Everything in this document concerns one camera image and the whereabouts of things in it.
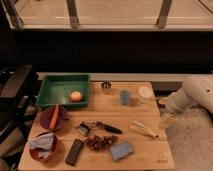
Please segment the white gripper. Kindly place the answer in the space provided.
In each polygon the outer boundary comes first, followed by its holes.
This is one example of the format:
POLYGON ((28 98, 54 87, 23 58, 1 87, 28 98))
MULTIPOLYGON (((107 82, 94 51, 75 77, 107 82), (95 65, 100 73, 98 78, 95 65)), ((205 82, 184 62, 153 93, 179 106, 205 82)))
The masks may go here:
POLYGON ((172 92, 169 96, 160 98, 158 103, 163 105, 168 113, 164 113, 161 117, 159 123, 160 129, 166 129, 172 125, 175 121, 174 115, 179 115, 182 113, 182 110, 174 103, 175 92, 172 92))

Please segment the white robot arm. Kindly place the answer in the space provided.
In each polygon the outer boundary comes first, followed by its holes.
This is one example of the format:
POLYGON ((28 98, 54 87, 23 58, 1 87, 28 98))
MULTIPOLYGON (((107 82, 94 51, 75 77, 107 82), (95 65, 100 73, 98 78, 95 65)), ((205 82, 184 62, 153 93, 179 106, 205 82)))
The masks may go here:
POLYGON ((213 75, 191 75, 184 79, 182 87, 163 98, 165 112, 159 123, 160 129, 174 124, 186 109, 201 105, 213 114, 213 75))

